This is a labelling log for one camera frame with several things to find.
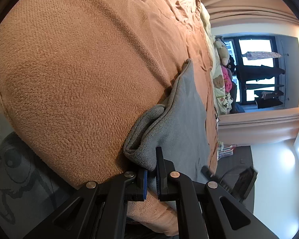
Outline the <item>grey t-shirt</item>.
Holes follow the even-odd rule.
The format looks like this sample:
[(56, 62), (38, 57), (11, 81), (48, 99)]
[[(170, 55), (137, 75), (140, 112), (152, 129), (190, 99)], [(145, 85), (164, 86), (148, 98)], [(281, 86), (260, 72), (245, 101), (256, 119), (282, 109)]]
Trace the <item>grey t-shirt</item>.
[(209, 160), (206, 110), (194, 82), (194, 66), (187, 59), (163, 103), (147, 110), (127, 136), (123, 153), (135, 164), (154, 171), (155, 149), (160, 147), (164, 159), (193, 181), (205, 183), (201, 173)]

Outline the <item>striped bag on cabinet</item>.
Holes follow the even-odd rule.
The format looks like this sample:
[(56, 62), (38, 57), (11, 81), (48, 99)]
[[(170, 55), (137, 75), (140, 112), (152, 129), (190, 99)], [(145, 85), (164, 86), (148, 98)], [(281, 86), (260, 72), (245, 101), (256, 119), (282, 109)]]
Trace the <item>striped bag on cabinet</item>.
[(220, 160), (221, 158), (232, 156), (234, 153), (233, 151), (236, 147), (237, 147), (236, 144), (226, 145), (223, 142), (219, 141), (217, 147), (218, 160)]

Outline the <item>right pink curtain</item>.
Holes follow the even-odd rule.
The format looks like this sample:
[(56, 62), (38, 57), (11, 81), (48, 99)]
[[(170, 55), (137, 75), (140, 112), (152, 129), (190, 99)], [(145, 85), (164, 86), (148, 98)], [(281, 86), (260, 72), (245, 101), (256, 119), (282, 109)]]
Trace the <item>right pink curtain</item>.
[(299, 107), (224, 115), (218, 124), (218, 140), (237, 146), (282, 142), (298, 132)]

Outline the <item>pink curtain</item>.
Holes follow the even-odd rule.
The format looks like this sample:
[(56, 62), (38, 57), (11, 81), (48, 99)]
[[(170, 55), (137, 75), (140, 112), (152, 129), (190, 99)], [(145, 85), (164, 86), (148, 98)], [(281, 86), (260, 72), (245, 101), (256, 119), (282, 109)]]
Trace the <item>pink curtain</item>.
[(299, 107), (224, 115), (218, 124), (218, 140), (237, 146), (282, 142), (298, 132)]
[(299, 19), (283, 0), (201, 0), (212, 27), (245, 23), (299, 26)]

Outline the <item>bear print cream quilt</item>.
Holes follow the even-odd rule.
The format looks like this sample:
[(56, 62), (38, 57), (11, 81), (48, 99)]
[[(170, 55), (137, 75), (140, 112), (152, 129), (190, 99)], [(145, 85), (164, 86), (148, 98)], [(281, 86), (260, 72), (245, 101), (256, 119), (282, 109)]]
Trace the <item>bear print cream quilt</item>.
[(225, 81), (220, 64), (220, 58), (216, 53), (213, 58), (212, 68), (212, 84), (213, 84), (213, 96), (214, 104), (219, 115), (226, 115), (232, 109), (232, 97), (229, 92), (225, 90)]

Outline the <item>pink fluffy item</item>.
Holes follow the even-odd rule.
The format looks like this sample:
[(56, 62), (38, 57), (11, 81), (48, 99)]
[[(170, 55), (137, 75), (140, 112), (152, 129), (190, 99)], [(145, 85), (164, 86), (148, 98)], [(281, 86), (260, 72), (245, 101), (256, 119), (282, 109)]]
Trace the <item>pink fluffy item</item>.
[(229, 93), (232, 89), (232, 72), (224, 66), (222, 66), (221, 69), (224, 78), (225, 92)]

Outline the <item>hanging black coat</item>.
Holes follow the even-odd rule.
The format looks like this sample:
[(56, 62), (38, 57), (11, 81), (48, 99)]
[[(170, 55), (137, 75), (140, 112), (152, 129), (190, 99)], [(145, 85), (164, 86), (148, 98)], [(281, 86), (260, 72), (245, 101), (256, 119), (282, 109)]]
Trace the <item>hanging black coat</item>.
[(236, 67), (238, 79), (246, 83), (247, 81), (252, 80), (263, 80), (277, 78), (281, 74), (285, 74), (285, 70), (276, 67), (269, 67), (265, 65), (261, 66), (240, 66)]

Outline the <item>grey patterned trousers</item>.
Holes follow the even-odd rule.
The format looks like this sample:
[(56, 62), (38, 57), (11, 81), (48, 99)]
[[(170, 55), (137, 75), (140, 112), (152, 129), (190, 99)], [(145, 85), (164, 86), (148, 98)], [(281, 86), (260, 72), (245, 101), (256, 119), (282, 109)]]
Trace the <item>grey patterned trousers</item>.
[(0, 226), (8, 238), (23, 238), (74, 190), (16, 133), (0, 144)]

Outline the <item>hanging patterned garment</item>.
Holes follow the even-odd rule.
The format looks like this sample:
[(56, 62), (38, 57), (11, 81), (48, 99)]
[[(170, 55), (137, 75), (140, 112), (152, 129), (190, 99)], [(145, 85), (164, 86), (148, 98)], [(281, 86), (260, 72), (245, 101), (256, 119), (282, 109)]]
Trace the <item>hanging patterned garment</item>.
[(268, 58), (281, 58), (282, 55), (277, 52), (248, 51), (242, 57), (246, 57), (249, 61), (255, 61)]

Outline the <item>beige plush toy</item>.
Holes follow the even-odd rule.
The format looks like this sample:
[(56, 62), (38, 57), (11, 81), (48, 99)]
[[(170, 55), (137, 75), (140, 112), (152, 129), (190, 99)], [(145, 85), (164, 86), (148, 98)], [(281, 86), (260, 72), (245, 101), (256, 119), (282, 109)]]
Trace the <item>beige plush toy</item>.
[(229, 63), (229, 52), (224, 42), (217, 38), (214, 42), (214, 47), (218, 51), (220, 62), (223, 66), (227, 66)]

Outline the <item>orange bed blanket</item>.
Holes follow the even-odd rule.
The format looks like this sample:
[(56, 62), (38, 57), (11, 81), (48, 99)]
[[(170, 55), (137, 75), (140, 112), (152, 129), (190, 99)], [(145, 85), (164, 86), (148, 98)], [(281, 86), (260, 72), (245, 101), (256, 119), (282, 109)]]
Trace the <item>orange bed blanket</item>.
[(0, 24), (0, 109), (78, 187), (122, 171), (122, 147), (186, 59), (217, 167), (213, 67), (200, 0), (19, 0)]

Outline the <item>cream bed sheet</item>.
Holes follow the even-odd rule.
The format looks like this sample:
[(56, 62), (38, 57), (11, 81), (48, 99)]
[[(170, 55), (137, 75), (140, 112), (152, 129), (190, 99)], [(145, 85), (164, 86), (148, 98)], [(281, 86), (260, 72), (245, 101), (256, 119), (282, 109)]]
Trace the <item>cream bed sheet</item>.
[(215, 74), (215, 50), (214, 50), (214, 37), (211, 33), (210, 15), (203, 3), (200, 3), (200, 18), (203, 22), (204, 30), (206, 33), (206, 42), (209, 47), (209, 58), (212, 64), (212, 70), (210, 72), (210, 77), (213, 78)]

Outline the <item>left pink curtain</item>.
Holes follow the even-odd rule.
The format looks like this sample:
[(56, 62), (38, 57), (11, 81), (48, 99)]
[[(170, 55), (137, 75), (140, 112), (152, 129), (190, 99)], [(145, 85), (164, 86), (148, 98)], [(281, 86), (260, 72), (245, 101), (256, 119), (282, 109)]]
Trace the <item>left pink curtain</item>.
[(283, 0), (201, 0), (212, 27), (245, 23), (299, 26), (299, 19)]

